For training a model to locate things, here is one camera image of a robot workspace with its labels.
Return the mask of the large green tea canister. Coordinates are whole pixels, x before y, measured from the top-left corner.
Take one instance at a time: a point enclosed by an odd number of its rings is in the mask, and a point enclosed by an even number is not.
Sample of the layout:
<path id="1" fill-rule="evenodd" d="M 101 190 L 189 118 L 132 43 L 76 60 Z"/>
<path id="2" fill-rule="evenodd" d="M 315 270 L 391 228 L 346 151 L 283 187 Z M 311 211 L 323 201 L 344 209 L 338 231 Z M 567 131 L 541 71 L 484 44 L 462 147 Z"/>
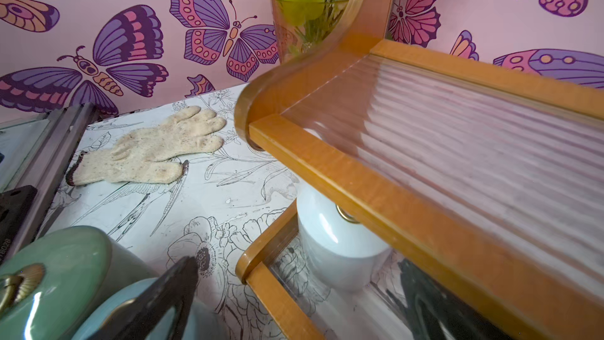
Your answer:
<path id="1" fill-rule="evenodd" d="M 52 232 L 1 264 L 1 337 L 71 339 L 116 292 L 156 275 L 98 228 Z"/>

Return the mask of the wooden three-tier shelf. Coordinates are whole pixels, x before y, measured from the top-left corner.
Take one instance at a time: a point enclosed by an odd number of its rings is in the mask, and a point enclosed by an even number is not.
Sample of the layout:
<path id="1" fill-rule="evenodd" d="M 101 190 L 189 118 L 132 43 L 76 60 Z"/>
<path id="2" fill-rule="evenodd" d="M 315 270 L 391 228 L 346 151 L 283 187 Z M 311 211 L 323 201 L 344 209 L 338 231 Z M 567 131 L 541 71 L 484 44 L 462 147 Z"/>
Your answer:
<path id="1" fill-rule="evenodd" d="M 510 337 L 603 337 L 602 2 L 349 0 L 235 126 Z"/>

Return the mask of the white canister bottom shelf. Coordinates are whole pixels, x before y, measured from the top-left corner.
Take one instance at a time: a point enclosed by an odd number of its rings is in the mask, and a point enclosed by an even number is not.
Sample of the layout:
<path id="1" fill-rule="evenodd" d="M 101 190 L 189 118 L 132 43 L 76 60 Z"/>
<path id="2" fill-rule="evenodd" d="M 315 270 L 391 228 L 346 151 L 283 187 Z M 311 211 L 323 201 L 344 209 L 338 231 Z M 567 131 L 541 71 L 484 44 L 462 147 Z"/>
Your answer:
<path id="1" fill-rule="evenodd" d="M 392 247 L 307 183 L 298 189 L 296 206 L 300 240 L 313 274 L 339 291 L 365 288 Z"/>

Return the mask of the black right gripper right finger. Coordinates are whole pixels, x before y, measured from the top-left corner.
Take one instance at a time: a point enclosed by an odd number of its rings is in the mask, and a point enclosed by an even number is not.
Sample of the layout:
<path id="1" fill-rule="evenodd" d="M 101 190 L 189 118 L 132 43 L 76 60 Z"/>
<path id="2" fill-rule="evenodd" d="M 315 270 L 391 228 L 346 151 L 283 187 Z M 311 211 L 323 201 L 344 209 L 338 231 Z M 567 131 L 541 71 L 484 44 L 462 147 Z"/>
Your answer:
<path id="1" fill-rule="evenodd" d="M 413 338 L 510 338 L 408 259 L 399 262 L 398 266 L 406 299 L 401 308 Z"/>

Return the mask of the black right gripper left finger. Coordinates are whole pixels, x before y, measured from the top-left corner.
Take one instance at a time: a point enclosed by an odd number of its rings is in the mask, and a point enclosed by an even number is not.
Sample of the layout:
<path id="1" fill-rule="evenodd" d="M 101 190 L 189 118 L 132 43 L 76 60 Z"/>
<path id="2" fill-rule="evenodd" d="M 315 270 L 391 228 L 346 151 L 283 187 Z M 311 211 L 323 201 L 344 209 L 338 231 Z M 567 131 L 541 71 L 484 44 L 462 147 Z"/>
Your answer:
<path id="1" fill-rule="evenodd" d="M 198 283 L 194 257 L 179 259 L 165 274 L 143 291 L 114 320 L 101 326 L 92 339 L 145 339 L 170 309 L 175 313 L 168 328 L 168 339 L 181 339 Z"/>

